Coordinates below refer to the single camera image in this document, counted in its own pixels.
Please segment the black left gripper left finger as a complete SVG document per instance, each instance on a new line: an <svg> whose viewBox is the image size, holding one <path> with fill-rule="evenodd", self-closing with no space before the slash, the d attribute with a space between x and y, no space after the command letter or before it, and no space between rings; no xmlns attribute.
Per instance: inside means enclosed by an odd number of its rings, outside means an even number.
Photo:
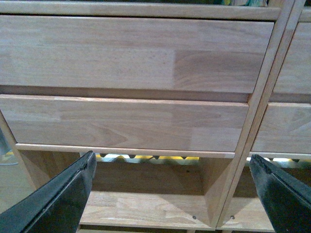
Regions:
<svg viewBox="0 0 311 233"><path fill-rule="evenodd" d="M2 233L75 233L92 189L96 155L89 151L0 215Z"/></svg>

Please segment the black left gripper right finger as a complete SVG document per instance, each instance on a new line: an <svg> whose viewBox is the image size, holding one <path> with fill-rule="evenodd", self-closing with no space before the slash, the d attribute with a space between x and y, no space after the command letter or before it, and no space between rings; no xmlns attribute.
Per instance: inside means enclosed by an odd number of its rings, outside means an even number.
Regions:
<svg viewBox="0 0 311 233"><path fill-rule="evenodd" d="M250 171L260 202L276 233L311 231L311 187L265 160L250 159Z"/></svg>

